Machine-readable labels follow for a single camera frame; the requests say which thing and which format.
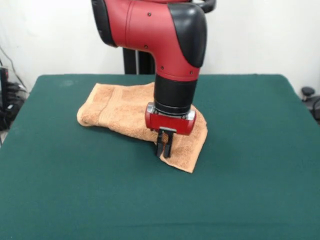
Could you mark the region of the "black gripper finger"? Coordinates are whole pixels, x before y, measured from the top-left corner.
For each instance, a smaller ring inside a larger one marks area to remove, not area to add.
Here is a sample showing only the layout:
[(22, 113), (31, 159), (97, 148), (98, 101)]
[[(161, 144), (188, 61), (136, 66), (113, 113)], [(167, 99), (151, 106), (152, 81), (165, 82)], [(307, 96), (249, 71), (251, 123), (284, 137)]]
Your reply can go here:
[(171, 157), (171, 150), (172, 150), (172, 144), (173, 144), (173, 137), (174, 132), (173, 131), (165, 131), (164, 132), (167, 136), (167, 142), (164, 147), (163, 156), (164, 158), (170, 158)]
[(164, 151), (164, 142), (163, 142), (164, 131), (160, 129), (157, 135), (156, 141), (156, 155), (160, 157)]

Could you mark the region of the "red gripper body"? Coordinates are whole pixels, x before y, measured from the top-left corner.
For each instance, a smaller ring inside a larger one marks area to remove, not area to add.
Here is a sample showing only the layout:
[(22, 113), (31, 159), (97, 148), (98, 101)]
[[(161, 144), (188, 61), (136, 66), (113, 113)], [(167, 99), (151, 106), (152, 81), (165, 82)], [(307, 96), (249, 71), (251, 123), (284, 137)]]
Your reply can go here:
[(188, 136), (193, 131), (197, 118), (195, 110), (185, 115), (166, 115), (156, 110), (155, 104), (149, 102), (145, 110), (145, 125), (148, 129), (166, 130), (178, 135)]

